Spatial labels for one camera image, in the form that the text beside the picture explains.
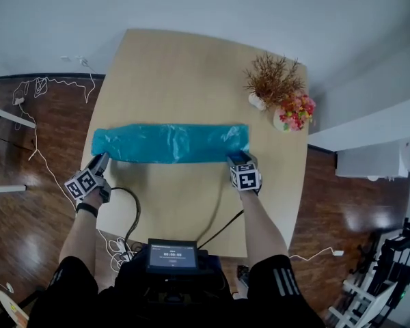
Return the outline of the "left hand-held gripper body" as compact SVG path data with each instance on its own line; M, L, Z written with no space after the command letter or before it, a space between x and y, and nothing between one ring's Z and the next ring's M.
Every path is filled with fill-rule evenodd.
M64 186L75 201L81 201L94 189L99 189L103 203L110 200L111 186L104 176L93 174L90 171L90 163L78 171Z

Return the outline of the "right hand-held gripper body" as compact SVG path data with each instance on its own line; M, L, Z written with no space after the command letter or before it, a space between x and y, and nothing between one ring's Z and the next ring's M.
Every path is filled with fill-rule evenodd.
M253 191L258 195L262 188L262 176L253 161L241 165L231 165L230 180L238 192Z

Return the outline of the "teal plastic bag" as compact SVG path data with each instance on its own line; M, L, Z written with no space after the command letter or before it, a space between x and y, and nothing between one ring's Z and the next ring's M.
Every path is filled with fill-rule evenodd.
M249 150L249 127L205 124L130 124L99 128L91 154L128 163L224 163L229 154Z

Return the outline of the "person's right forearm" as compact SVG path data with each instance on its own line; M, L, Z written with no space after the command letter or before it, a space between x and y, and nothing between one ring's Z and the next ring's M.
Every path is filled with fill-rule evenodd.
M272 256L288 256L282 233L253 191L239 193L245 218L247 259L250 267Z

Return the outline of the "person's left forearm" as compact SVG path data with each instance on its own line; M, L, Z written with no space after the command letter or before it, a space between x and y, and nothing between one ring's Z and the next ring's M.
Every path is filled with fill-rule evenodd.
M93 275L96 261L96 217L80 210L59 254L59 262L67 257L80 259Z

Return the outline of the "black wristwatch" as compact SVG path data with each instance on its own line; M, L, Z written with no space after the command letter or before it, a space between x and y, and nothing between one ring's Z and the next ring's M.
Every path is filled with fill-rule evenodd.
M93 207L90 204L81 202L79 204L77 204L76 208L75 208L75 213L78 214L79 211L84 210L88 213L90 213L91 215L93 215L95 218L97 218L98 216L98 209Z

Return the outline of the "colourful flowers in pale pot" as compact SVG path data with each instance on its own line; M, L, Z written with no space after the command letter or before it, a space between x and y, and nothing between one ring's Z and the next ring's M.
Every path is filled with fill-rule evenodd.
M302 131L312 121L315 101L305 93L296 93L284 99L275 109L274 127L283 132Z

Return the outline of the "brown dried plant white pot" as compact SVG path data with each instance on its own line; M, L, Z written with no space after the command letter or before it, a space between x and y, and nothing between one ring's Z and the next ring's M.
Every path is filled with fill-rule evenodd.
M265 111L303 90L305 81L299 74L299 66L296 59L288 60L266 51L257 55L244 71L249 103Z

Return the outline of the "black chest-mounted screen device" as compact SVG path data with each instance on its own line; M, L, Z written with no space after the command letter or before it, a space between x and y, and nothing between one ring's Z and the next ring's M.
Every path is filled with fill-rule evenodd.
M149 238L146 271L158 275L197 275L206 270L200 264L195 241Z

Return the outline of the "white cabinet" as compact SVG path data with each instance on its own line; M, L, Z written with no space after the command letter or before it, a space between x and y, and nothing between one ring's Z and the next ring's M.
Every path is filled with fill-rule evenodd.
M391 141L375 145L342 150L337 153L336 176L345 178L407 178L400 142Z

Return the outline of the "round beige disc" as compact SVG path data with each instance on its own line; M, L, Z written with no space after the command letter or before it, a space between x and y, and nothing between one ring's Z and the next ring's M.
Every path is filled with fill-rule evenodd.
M0 302L4 307L5 312L16 323L18 328L27 328L29 316L2 290L0 290Z

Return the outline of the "person in dark clothes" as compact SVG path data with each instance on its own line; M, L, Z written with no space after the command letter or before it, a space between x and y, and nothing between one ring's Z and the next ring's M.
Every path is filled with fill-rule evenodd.
M205 297L189 305L149 301L145 263L129 262L114 286L99 291L80 259L64 258L32 307L27 328L325 328L286 256L253 266L246 299L233 299L221 273L197 277Z

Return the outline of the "black metal stand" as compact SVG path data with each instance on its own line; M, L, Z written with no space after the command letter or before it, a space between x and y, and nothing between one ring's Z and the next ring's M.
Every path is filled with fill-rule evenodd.
M372 243L365 249L357 246L360 259L354 269L348 271L351 275L363 276L373 274L372 289L385 282L410 283L410 220L406 218L402 229L393 236L387 233L373 232L370 235Z

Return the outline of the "white slatted rack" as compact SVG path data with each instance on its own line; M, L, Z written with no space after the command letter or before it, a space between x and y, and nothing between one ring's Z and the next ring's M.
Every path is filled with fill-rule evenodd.
M353 312L355 308L351 305L344 313L340 313L337 309L330 306L330 315L338 319L338 322L333 328L369 328L370 321L381 313L396 289L397 284L397 282L387 281L387 288L380 294L374 296L363 288L352 284L350 281L344 280L344 287L349 289L351 294L355 294L354 300L360 304L364 310L362 313L355 314Z

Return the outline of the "white desk frame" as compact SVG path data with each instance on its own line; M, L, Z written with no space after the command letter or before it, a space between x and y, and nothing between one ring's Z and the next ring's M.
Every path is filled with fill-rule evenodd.
M27 126L29 128L35 128L35 124L33 122L17 117L16 115L11 114L1 109L0 109L0 118L5 118L9 121L20 124L22 126ZM23 192L26 190L27 190L27 186L23 184L0 185L0 193L16 193L16 192Z

